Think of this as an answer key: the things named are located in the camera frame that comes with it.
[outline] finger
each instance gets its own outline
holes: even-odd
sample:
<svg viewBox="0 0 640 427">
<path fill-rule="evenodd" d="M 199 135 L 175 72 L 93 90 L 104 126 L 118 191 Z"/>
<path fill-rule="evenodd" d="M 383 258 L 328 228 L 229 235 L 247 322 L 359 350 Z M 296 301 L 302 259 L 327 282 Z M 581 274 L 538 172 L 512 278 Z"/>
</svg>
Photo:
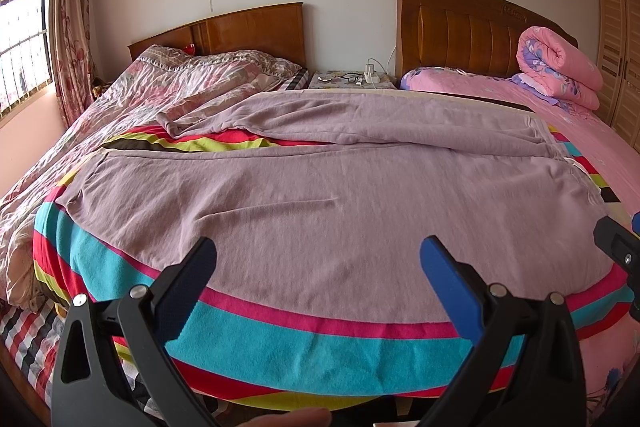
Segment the finger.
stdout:
<svg viewBox="0 0 640 427">
<path fill-rule="evenodd" d="M 321 407 L 307 407 L 287 414 L 266 414 L 239 427 L 329 427 L 331 412 Z"/>
</svg>

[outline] wooden headboard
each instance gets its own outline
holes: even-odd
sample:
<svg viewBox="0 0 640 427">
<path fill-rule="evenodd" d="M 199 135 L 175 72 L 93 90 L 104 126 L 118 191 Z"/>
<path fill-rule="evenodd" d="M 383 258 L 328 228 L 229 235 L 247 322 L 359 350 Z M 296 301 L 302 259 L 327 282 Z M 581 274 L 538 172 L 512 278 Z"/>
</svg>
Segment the wooden headboard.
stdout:
<svg viewBox="0 0 640 427">
<path fill-rule="evenodd" d="M 131 60 L 151 44 L 182 49 L 196 46 L 196 55 L 258 50 L 306 67 L 302 3 L 276 4 L 217 15 L 179 26 L 129 46 Z"/>
<path fill-rule="evenodd" d="M 511 76 L 520 71 L 518 38 L 530 26 L 578 45 L 555 22 L 505 0 L 398 0 L 396 77 L 420 66 Z"/>
</svg>

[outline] red object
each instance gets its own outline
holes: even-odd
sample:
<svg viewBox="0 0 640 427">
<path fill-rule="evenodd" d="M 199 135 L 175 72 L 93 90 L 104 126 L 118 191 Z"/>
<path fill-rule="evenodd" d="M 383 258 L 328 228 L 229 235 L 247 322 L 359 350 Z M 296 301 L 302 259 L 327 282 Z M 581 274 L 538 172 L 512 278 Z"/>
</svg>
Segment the red object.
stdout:
<svg viewBox="0 0 640 427">
<path fill-rule="evenodd" d="M 182 50 L 187 55 L 191 55 L 191 57 L 195 57 L 195 55 L 196 55 L 196 46 L 193 43 L 189 44 L 188 46 L 183 47 Z"/>
</svg>

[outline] wardrobe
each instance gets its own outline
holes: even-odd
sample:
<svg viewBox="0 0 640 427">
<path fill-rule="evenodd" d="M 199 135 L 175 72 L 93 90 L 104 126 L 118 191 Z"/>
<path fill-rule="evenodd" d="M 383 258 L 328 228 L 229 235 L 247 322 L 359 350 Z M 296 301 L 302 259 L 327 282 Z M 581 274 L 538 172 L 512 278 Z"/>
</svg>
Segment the wardrobe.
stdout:
<svg viewBox="0 0 640 427">
<path fill-rule="evenodd" d="M 600 0 L 596 115 L 640 152 L 640 0 Z"/>
</svg>

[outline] nightstand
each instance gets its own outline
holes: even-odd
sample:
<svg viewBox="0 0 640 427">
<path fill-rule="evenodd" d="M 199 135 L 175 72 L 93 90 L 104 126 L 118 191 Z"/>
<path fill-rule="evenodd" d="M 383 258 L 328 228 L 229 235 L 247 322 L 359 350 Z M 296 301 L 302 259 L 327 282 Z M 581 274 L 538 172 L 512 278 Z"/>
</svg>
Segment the nightstand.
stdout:
<svg viewBox="0 0 640 427">
<path fill-rule="evenodd" d="M 307 89 L 396 89 L 391 77 L 385 73 L 376 72 L 380 77 L 377 84 L 366 82 L 363 74 L 363 71 L 316 71 Z"/>
</svg>

